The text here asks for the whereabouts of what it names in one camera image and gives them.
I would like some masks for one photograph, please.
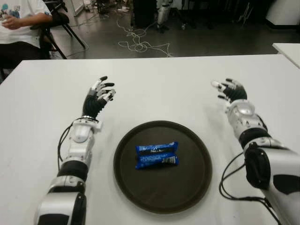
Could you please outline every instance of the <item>person's hand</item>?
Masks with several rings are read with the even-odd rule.
[[[5,19],[6,20],[2,23],[2,26],[7,29],[16,30],[22,27],[21,20],[12,15],[7,15]]]

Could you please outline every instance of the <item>black chair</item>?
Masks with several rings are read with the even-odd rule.
[[[41,37],[46,36],[48,40],[51,42],[51,44],[54,46],[54,48],[60,53],[62,58],[67,59],[65,54],[61,51],[61,49],[58,47],[56,42],[54,41],[52,35],[51,35],[51,28],[52,27],[57,27],[57,26],[62,26],[66,32],[71,36],[75,37],[77,41],[81,44],[81,46],[86,49],[86,46],[83,44],[82,40],[74,33],[74,31],[71,29],[69,26],[70,20],[69,17],[64,14],[59,12],[59,9],[64,9],[66,12],[68,12],[68,9],[66,8],[66,4],[63,2],[63,0],[45,0],[45,4],[48,6],[49,10],[51,11],[52,14],[52,23],[44,23],[41,25],[35,25],[32,26],[30,29],[36,30],[36,29],[41,29],[42,34]]]

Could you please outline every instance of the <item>person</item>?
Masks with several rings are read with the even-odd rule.
[[[45,59],[40,31],[30,27],[51,22],[42,0],[0,0],[0,68],[15,68],[22,60]]]

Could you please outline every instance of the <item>black cable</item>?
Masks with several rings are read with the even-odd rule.
[[[281,225],[280,221],[278,220],[278,218],[276,217],[276,215],[272,212],[272,210],[270,209],[270,207],[268,206],[267,204],[267,199],[265,198],[261,198],[261,197],[252,197],[252,196],[246,196],[246,197],[235,197],[235,196],[232,196],[231,194],[229,194],[225,188],[224,188],[224,181],[230,177],[231,175],[235,174],[237,171],[239,171],[240,169],[242,169],[244,166],[245,166],[245,163],[243,165],[241,165],[240,167],[238,167],[237,169],[235,169],[234,171],[230,172],[229,174],[225,175],[228,167],[233,163],[233,161],[236,160],[237,157],[241,156],[243,154],[243,152],[241,152],[240,154],[238,154],[237,156],[235,156],[230,162],[229,164],[226,166],[226,168],[224,169],[223,171],[223,174],[222,174],[222,177],[221,177],[221,181],[220,181],[220,184],[219,184],[219,192],[220,194],[226,198],[226,199],[229,199],[229,200],[232,200],[232,201],[255,201],[255,202],[260,202],[261,204],[264,205],[264,207],[269,211],[269,213],[273,216],[273,218],[276,220],[276,222]]]
[[[72,127],[73,123],[71,123],[70,126],[68,126],[64,132],[61,134],[60,136],[60,140],[59,140],[59,143],[58,143],[58,146],[57,146],[57,164],[58,164],[58,170],[60,170],[60,160],[62,161],[62,157],[60,155],[60,147],[62,145],[62,143],[64,142],[64,140],[66,139],[71,127]]]
[[[95,122],[99,122],[97,119],[95,118],[86,118],[86,117],[80,117],[80,118],[77,118],[76,120],[81,120],[81,119],[86,119],[86,120],[91,120],[91,121],[95,121]],[[60,148],[61,148],[61,145],[62,143],[64,142],[64,140],[66,139],[67,135],[69,134],[70,132],[70,129],[71,127],[73,126],[73,123],[74,121],[70,124],[70,126],[68,126],[64,132],[61,134],[60,136],[60,140],[59,140],[59,143],[58,143],[58,146],[57,146],[57,165],[58,165],[58,170],[60,170],[60,161],[62,161],[62,157],[61,157],[61,154],[60,154]]]

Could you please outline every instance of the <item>robot finger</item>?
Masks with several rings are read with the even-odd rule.
[[[221,99],[224,99],[224,100],[228,100],[228,97],[227,97],[227,96],[218,95],[217,97],[218,97],[218,98],[221,98]]]
[[[105,90],[105,89],[102,89],[100,91],[97,92],[97,97],[100,97],[101,95],[103,94],[107,94],[110,90]]]
[[[113,96],[116,94],[116,91],[114,89],[109,90],[106,94],[101,95],[98,98],[98,101],[101,99],[104,99],[106,102],[110,101]]]
[[[236,85],[233,83],[221,83],[221,84],[223,84],[224,86],[226,86],[228,88],[236,89]]]
[[[98,86],[107,79],[107,76],[103,76],[100,77],[95,83],[94,85],[90,88],[91,90],[96,90],[98,88]]]
[[[114,86],[114,83],[102,83],[97,87],[96,91],[99,92],[103,88],[113,87],[113,86]]]
[[[226,81],[230,82],[230,83],[233,83],[236,86],[241,86],[241,87],[243,86],[240,82],[238,82],[238,81],[236,81],[234,79],[231,79],[231,78],[226,78]]]
[[[223,85],[222,83],[219,83],[218,81],[212,81],[211,85],[214,88],[218,89],[218,91],[220,92],[223,92],[227,88],[227,86]]]

